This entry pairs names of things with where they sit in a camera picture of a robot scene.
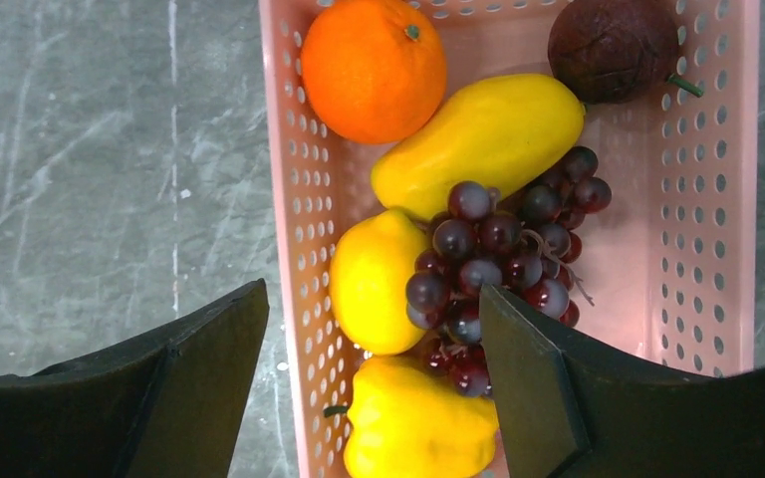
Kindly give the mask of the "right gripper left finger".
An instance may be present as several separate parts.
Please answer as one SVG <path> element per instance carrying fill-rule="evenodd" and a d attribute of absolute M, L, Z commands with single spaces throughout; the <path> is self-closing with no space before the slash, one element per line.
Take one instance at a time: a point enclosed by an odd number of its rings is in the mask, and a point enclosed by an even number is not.
<path fill-rule="evenodd" d="M 0 375 L 0 477 L 225 477 L 269 316 L 250 282 L 187 316 Z"/>

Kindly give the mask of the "orange fruit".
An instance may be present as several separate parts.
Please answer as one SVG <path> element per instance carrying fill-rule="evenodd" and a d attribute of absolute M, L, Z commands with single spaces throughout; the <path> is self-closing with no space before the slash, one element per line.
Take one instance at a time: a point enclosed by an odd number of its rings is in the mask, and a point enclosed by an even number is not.
<path fill-rule="evenodd" d="M 447 62 L 429 19 L 405 1 L 337 1 L 301 47 L 311 108 L 341 137 L 400 141 L 422 128 L 446 90 Z"/>

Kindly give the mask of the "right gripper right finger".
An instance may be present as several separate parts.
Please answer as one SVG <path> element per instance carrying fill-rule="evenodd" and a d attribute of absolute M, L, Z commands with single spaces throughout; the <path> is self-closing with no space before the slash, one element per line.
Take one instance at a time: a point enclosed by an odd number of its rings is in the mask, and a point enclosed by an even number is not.
<path fill-rule="evenodd" d="M 479 300 L 512 477 L 765 477 L 765 367 L 715 378 L 624 353 L 508 291 Z"/>

